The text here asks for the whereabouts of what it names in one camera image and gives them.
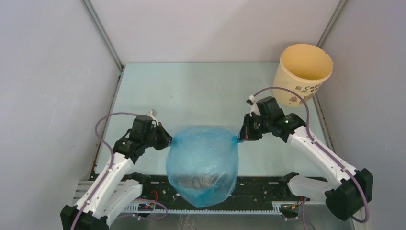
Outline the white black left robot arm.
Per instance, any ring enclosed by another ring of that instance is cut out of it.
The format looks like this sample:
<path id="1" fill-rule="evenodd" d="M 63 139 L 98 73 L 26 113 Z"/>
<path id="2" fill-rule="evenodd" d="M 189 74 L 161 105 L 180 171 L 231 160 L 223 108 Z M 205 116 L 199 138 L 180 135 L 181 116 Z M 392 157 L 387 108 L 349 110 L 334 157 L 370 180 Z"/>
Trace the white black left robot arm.
<path id="1" fill-rule="evenodd" d="M 87 192 L 73 206 L 61 210 L 65 230 L 107 230 L 133 200 L 151 195 L 151 178 L 129 171 L 147 148 L 162 150 L 172 136 L 156 119 L 156 111 L 136 115 L 133 125 L 109 146 L 110 159 Z"/>

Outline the blue plastic trash bag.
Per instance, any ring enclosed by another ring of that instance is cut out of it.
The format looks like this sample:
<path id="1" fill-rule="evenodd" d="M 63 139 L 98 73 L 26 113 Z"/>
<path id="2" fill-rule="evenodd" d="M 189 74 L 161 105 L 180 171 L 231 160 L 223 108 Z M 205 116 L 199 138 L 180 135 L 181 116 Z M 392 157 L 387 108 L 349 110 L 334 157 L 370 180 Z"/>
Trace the blue plastic trash bag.
<path id="1" fill-rule="evenodd" d="M 170 185 L 196 208 L 224 202 L 235 190 L 238 139 L 217 127 L 191 127 L 176 134 L 166 159 Z"/>

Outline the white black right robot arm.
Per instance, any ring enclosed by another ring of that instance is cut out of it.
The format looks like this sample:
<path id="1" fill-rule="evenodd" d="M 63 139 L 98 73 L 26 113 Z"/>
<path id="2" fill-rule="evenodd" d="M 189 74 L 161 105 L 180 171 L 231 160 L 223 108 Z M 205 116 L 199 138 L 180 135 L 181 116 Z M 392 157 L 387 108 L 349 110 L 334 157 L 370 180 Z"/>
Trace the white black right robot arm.
<path id="1" fill-rule="evenodd" d="M 275 98 L 259 101 L 251 95 L 247 100 L 250 113 L 245 114 L 240 141 L 257 141 L 271 133 L 296 148 L 322 173 L 325 181 L 304 177 L 296 172 L 284 176 L 279 196 L 291 200 L 295 196 L 323 201 L 340 220 L 348 220 L 372 200 L 373 175 L 366 168 L 356 169 L 340 158 L 315 136 L 297 114 L 284 114 Z"/>

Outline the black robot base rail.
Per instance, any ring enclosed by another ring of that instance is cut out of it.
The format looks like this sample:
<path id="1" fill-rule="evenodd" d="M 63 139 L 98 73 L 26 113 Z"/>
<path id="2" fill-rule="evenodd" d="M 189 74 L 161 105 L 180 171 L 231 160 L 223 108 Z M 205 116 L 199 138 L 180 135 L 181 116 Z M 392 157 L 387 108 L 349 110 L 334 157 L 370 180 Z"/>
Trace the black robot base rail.
<path id="1" fill-rule="evenodd" d="M 222 203 L 197 208 L 184 200 L 170 185 L 166 176 L 151 176 L 141 194 L 142 199 L 163 204 L 169 213 L 225 212 L 225 213 L 271 213 L 288 206 L 300 204 L 300 197 L 293 195 L 279 184 L 279 177 L 240 176 L 231 195 Z"/>

